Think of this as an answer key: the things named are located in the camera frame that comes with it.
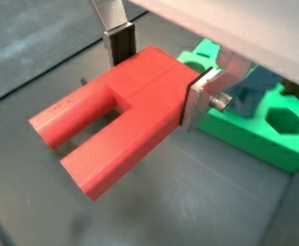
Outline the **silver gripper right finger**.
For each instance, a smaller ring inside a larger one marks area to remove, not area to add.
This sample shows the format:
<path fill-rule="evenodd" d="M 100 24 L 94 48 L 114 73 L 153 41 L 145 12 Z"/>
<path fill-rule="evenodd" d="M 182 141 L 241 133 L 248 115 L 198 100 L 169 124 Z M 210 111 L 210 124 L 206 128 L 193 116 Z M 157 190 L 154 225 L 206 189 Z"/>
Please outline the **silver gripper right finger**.
<path fill-rule="evenodd" d="M 225 90 L 245 80 L 253 62 L 228 48 L 221 48 L 217 64 L 222 70 L 210 67 L 188 86 L 181 125 L 189 132 L 198 126 L 210 108 L 218 111 L 228 109 L 233 97 Z"/>

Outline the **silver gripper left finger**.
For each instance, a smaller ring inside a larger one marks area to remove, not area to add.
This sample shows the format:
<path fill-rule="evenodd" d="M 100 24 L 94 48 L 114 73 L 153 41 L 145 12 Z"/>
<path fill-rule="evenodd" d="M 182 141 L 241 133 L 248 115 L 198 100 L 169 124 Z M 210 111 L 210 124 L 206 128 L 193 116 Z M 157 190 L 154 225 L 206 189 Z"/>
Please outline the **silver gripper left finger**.
<path fill-rule="evenodd" d="M 90 0 L 98 14 L 112 66 L 137 54 L 136 25 L 129 21 L 122 0 Z"/>

